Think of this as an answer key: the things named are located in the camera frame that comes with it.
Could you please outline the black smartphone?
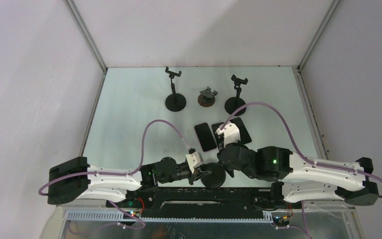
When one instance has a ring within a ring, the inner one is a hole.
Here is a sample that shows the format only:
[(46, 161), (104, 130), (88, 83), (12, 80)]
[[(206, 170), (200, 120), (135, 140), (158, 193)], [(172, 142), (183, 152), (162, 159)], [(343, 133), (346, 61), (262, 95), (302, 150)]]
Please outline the black smartphone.
[(239, 132), (240, 132), (240, 141), (239, 142), (241, 144), (251, 143), (252, 138), (251, 138), (244, 122), (242, 121), (242, 119), (240, 117), (237, 117), (237, 118), (232, 119), (231, 122), (234, 123), (239, 129)]

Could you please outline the black round-base phone stand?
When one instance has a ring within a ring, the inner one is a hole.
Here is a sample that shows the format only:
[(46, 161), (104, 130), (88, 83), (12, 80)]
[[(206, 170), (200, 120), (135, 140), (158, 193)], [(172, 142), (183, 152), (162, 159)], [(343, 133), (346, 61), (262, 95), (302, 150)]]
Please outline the black round-base phone stand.
[(231, 76), (231, 80), (234, 83), (234, 89), (236, 91), (236, 95), (234, 97), (230, 97), (226, 100), (224, 104), (224, 109), (228, 114), (232, 114), (235, 110), (237, 110), (239, 107), (246, 104), (246, 102), (240, 97), (242, 88), (241, 85), (247, 85), (248, 79), (241, 79), (236, 77), (236, 75)]

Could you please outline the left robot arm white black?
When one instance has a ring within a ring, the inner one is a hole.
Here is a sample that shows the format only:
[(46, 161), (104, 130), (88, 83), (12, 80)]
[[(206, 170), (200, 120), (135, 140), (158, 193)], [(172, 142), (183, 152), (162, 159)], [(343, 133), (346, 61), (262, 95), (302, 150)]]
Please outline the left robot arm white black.
[(188, 180), (189, 184), (212, 173), (209, 165), (203, 164), (194, 154), (178, 164), (165, 157), (158, 162), (146, 164), (134, 171), (112, 170), (88, 164), (86, 157), (77, 157), (52, 167), (49, 170), (49, 205), (70, 203), (76, 199), (107, 200), (132, 207), (137, 202), (135, 191), (154, 191), (159, 184)]

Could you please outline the black phone pink case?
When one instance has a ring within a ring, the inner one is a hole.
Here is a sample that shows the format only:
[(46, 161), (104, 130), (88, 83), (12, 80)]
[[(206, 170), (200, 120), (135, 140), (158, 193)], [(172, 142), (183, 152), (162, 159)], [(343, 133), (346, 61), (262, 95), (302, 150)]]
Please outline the black phone pink case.
[(203, 152), (208, 152), (217, 148), (216, 141), (211, 133), (208, 123), (200, 123), (194, 126), (198, 141)]

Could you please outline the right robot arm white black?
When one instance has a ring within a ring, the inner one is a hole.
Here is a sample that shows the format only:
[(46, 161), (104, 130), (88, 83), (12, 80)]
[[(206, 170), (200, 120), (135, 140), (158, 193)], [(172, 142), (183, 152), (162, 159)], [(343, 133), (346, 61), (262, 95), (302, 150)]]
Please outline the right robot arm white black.
[(257, 150), (231, 143), (218, 154), (230, 176), (240, 171), (250, 179), (271, 182), (269, 200), (275, 208), (304, 200), (335, 199), (355, 206), (372, 206), (379, 198), (378, 186), (370, 181), (372, 160), (354, 162), (304, 160), (297, 152), (276, 146)]

